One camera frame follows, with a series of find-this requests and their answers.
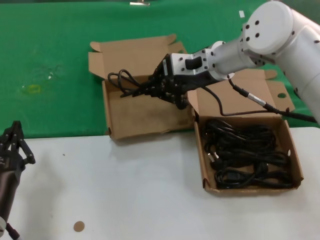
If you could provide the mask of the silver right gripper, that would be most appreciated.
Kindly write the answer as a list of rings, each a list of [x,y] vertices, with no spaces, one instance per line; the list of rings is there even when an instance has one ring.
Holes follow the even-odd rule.
[[[139,92],[151,93],[152,97],[172,104],[187,104],[187,98],[181,93],[180,87],[166,85],[167,80],[195,80],[205,86],[215,84],[217,77],[213,74],[213,60],[214,52],[210,48],[192,54],[168,53],[147,81],[140,85]]]

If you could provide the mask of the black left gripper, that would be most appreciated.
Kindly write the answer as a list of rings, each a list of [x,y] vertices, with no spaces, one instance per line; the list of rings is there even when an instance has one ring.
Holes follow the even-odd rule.
[[[25,159],[16,151],[22,149]],[[21,171],[27,164],[35,164],[35,156],[24,140],[22,124],[19,120],[13,121],[11,127],[4,130],[0,136],[0,172]]]

